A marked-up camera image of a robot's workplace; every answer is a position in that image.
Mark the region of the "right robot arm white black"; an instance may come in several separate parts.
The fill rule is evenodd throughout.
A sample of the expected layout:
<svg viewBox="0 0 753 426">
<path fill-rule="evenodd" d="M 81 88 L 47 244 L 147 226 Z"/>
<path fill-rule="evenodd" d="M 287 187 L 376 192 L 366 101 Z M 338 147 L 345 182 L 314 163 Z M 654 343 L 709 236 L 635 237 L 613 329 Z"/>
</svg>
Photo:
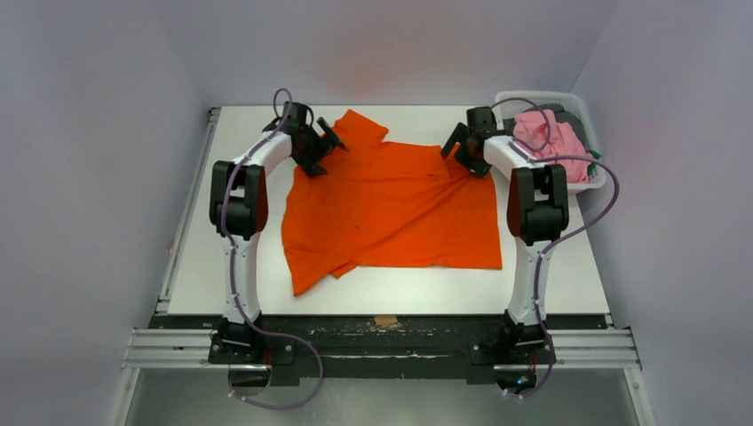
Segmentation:
<svg viewBox="0 0 753 426">
<path fill-rule="evenodd" d="M 515 239 L 516 264 L 511 300 L 490 349 L 506 354 L 546 344 L 544 298 L 551 244 L 569 225 L 567 172 L 560 164 L 534 163 L 513 142 L 504 142 L 490 106 L 466 111 L 441 148 L 446 159 L 476 178 L 496 168 L 509 179 L 506 221 Z"/>
</svg>

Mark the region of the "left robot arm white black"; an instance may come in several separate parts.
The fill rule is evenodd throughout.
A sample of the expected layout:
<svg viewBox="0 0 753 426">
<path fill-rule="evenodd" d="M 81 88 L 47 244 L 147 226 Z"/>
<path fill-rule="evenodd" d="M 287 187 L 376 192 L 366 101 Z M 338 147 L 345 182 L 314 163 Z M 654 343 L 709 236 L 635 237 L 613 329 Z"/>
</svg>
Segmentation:
<svg viewBox="0 0 753 426">
<path fill-rule="evenodd" d="M 261 232 L 269 216 L 266 178 L 292 159 L 309 178 L 326 175 L 321 161 L 345 144 L 322 117 L 303 103 L 287 101 L 258 142 L 230 161 L 211 168 L 210 222 L 222 239 L 227 265 L 223 318 L 212 337 L 213 349 L 244 358 L 263 350 L 259 331 L 257 260 Z"/>
</svg>

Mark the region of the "orange t shirt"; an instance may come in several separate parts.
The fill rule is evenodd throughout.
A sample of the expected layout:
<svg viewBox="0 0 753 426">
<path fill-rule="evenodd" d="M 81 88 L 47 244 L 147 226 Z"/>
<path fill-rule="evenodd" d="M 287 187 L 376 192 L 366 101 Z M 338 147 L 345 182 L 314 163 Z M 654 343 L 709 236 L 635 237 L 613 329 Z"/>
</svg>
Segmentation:
<svg viewBox="0 0 753 426">
<path fill-rule="evenodd" d="M 474 177 L 438 146 L 392 142 L 353 110 L 334 130 L 345 148 L 324 158 L 322 176 L 295 170 L 281 223 L 296 296 L 359 266 L 502 268 L 491 177 Z"/>
</svg>

